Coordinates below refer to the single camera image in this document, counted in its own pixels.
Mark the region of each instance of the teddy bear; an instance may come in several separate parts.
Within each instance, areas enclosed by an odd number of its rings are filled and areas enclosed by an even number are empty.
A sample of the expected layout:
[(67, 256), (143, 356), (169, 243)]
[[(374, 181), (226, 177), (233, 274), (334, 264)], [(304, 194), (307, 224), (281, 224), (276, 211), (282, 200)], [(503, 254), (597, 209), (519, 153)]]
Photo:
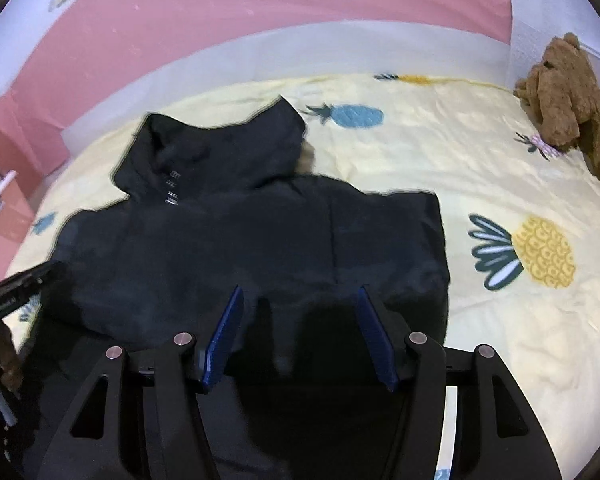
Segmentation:
[(544, 142), (564, 152), (579, 147), (600, 178), (600, 87), (575, 34), (553, 38), (514, 95), (531, 108)]

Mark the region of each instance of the pineapple print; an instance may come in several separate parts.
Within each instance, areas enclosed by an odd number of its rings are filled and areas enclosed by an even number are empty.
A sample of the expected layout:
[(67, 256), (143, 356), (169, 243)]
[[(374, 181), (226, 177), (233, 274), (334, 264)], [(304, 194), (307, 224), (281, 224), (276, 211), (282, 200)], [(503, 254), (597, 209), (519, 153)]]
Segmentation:
[(513, 282), (523, 270), (538, 283), (551, 288), (567, 287), (576, 267), (567, 238), (551, 221), (530, 216), (513, 236), (495, 222), (479, 215), (469, 220), (480, 229), (469, 236), (485, 243), (471, 254), (478, 258), (475, 270), (488, 272), (487, 290), (500, 290)]
[(35, 224), (31, 226), (31, 231), (35, 235), (42, 234), (56, 219), (56, 212), (53, 211), (47, 215), (36, 220)]
[(324, 124), (331, 119), (343, 128), (371, 128), (382, 124), (384, 114), (378, 108), (364, 105), (328, 105), (307, 106), (307, 115), (320, 117), (320, 123)]
[(425, 75), (397, 75), (389, 73), (375, 75), (374, 79), (378, 81), (402, 81), (414, 85), (430, 85), (435, 82), (432, 78)]

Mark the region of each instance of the pineapple leaves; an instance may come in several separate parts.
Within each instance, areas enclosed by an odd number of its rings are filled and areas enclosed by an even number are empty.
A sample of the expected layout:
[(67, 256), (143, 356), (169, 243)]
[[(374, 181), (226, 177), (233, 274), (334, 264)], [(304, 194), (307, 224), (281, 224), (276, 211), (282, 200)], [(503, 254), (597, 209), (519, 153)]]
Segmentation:
[(526, 135), (519, 134), (518, 132), (516, 132), (516, 135), (518, 136), (518, 138), (514, 137), (513, 140), (515, 140), (516, 142), (520, 142), (525, 146), (528, 146), (528, 148), (526, 149), (527, 153), (539, 152), (540, 155), (542, 155), (542, 158), (544, 158), (544, 160), (549, 160), (549, 158), (546, 156), (546, 153), (541, 148), (539, 148), (531, 138), (529, 138)]
[(395, 81), (400, 79), (400, 77), (397, 74), (382, 73), (375, 75), (374, 79), (377, 79), (378, 81)]
[(329, 119), (331, 119), (331, 112), (333, 107), (330, 107), (327, 103), (322, 103), (322, 106), (306, 106), (308, 112), (303, 111), (303, 114), (311, 115), (313, 117), (320, 117), (320, 124), (324, 126)]
[(523, 271), (522, 263), (511, 241), (511, 235), (495, 222), (480, 215), (469, 215), (469, 220), (479, 230), (469, 231), (469, 236), (481, 243), (471, 254), (478, 261), (475, 270), (488, 272), (484, 280), (487, 290), (500, 290), (513, 282)]

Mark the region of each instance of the metal screw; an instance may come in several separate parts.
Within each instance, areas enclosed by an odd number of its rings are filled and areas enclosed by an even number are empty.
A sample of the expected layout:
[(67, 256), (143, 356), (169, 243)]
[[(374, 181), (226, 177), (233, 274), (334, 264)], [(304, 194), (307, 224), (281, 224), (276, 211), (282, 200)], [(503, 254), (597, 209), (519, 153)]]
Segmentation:
[(478, 354), (480, 354), (482, 357), (486, 357), (487, 359), (491, 359), (494, 355), (496, 355), (496, 351), (489, 345), (480, 345), (478, 346)]
[(111, 348), (107, 349), (105, 355), (108, 359), (117, 359), (122, 355), (122, 348), (119, 346), (112, 346)]
[(411, 332), (409, 334), (409, 341), (416, 345), (424, 345), (427, 342), (427, 336), (422, 332)]
[(179, 334), (176, 334), (173, 338), (173, 342), (176, 343), (176, 345), (178, 346), (183, 346), (183, 345), (188, 345), (189, 343), (191, 343), (191, 340), (193, 339), (193, 337), (191, 336), (191, 334), (189, 332), (180, 332)]

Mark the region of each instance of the blue pineapple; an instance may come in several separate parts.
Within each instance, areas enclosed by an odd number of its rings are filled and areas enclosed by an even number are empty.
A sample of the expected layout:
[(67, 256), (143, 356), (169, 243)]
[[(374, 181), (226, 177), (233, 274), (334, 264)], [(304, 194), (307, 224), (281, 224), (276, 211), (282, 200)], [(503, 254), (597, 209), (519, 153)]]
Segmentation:
[(35, 235), (42, 234), (46, 229), (54, 222), (56, 218), (56, 212), (53, 211), (47, 215), (44, 215), (42, 218), (36, 220), (35, 224), (32, 225), (31, 231)]
[(322, 124), (332, 119), (334, 123), (343, 128), (371, 128), (382, 124), (384, 114), (382, 110), (363, 105), (328, 105), (320, 107), (308, 106), (305, 114), (320, 117)]

